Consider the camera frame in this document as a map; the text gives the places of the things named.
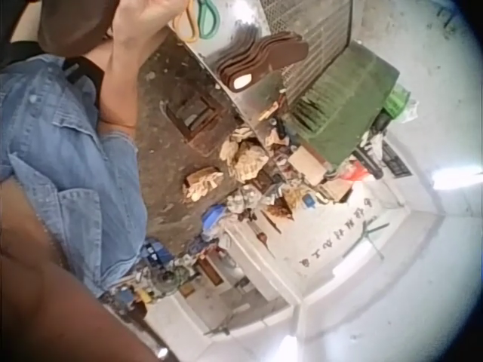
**hand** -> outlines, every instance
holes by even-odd
[[[120,0],[112,22],[114,44],[141,48],[187,4],[188,0]]]

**brown hat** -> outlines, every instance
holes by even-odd
[[[112,25],[119,0],[42,0],[38,43],[43,51],[78,57],[95,48]]]

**ventilation grille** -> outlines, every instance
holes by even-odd
[[[309,56],[282,71],[289,103],[317,79],[349,43],[351,0],[260,0],[273,33],[289,30],[309,43]]]

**denim shirt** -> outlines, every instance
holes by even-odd
[[[71,271],[96,296],[137,261],[146,237],[137,150],[96,133],[96,91],[66,80],[63,59],[34,57],[0,74],[0,182],[14,176]]]

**person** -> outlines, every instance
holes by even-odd
[[[51,54],[0,73],[2,351],[19,360],[156,360],[97,298],[146,236],[137,76],[186,3],[120,0],[113,39],[82,57],[100,91]]]

